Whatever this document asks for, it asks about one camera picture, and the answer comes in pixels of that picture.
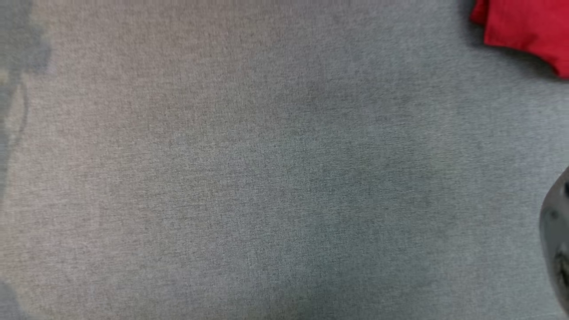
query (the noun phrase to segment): gray fabric surface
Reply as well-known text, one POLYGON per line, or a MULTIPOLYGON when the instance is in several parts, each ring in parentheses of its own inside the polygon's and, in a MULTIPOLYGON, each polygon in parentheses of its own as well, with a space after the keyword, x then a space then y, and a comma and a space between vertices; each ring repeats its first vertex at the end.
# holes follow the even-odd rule
POLYGON ((2 3, 0 318, 564 317, 569 88, 471 1, 2 3))

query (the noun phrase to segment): red fabric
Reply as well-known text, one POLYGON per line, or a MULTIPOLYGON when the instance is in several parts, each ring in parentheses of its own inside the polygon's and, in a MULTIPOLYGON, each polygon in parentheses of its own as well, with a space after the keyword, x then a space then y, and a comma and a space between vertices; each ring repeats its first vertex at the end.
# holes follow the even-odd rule
POLYGON ((526 51, 569 78, 569 0, 477 0, 471 20, 484 43, 526 51))

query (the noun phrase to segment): red cloth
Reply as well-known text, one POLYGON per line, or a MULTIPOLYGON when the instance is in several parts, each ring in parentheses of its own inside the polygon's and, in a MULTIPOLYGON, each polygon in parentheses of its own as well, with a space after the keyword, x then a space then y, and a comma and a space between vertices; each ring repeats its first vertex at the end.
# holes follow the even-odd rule
POLYGON ((569 78, 569 0, 477 0, 471 20, 484 43, 526 51, 569 78))

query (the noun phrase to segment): gray carpet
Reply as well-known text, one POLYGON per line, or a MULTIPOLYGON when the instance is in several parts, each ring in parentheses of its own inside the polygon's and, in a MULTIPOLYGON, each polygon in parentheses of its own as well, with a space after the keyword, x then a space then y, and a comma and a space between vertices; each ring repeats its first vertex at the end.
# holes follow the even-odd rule
POLYGON ((471 6, 2 0, 0 318, 562 319, 569 87, 471 6))

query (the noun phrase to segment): gray object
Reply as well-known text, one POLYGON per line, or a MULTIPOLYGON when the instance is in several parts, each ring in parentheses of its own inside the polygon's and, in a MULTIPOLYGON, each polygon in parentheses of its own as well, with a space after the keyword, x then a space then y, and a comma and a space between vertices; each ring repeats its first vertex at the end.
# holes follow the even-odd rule
POLYGON ((537 212, 569 163, 567 83, 483 46, 471 6, 16 11, 41 40, 2 97, 0 305, 562 319, 537 212))
POLYGON ((540 229, 551 284, 565 311, 569 311, 569 169, 555 182, 543 201, 540 229))

